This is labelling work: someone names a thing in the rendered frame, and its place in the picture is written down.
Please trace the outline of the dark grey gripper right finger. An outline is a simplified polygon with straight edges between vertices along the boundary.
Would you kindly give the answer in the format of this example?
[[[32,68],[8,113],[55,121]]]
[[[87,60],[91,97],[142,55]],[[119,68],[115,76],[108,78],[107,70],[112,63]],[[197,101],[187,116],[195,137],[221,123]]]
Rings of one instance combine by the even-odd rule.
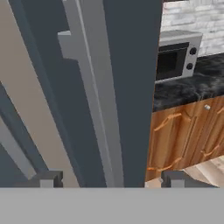
[[[206,182],[202,182],[190,177],[184,171],[162,171],[162,187],[170,188],[207,188],[215,187]]]

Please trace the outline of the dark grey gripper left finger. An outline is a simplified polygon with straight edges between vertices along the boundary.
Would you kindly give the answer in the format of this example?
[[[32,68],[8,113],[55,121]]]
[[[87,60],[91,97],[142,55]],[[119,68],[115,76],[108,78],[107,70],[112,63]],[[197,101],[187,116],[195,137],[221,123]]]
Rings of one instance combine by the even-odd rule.
[[[16,184],[16,187],[33,188],[61,188],[63,186],[63,171],[44,171],[33,176],[24,183]]]

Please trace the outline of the dark grey fridge door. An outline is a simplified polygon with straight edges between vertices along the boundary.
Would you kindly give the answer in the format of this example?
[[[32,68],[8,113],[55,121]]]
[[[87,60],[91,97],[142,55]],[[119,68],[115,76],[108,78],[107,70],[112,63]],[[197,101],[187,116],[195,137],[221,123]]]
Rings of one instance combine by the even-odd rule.
[[[7,125],[21,150],[30,161],[36,174],[48,170],[36,144],[19,116],[11,98],[0,81],[0,117]],[[29,180],[18,168],[6,149],[0,143],[0,187],[14,187]]]
[[[8,0],[72,173],[108,187],[78,61],[62,55],[62,0]],[[122,148],[123,187],[144,186],[163,0],[103,0]]]

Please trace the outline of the wooden cupboard door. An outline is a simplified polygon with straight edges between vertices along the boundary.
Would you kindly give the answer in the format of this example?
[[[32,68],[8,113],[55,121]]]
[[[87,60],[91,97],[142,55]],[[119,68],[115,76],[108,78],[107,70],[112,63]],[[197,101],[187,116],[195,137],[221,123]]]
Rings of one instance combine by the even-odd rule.
[[[150,126],[149,156],[145,181],[173,169],[184,157],[194,119],[195,104],[154,112]]]
[[[224,95],[199,102],[184,167],[197,165],[224,154]]]

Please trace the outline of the silver microwave oven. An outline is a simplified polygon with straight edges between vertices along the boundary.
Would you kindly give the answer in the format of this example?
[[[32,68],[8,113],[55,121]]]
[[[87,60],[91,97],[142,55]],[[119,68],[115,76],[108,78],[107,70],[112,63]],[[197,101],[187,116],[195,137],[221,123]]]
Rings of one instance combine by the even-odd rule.
[[[156,83],[193,76],[203,34],[197,31],[160,33]]]

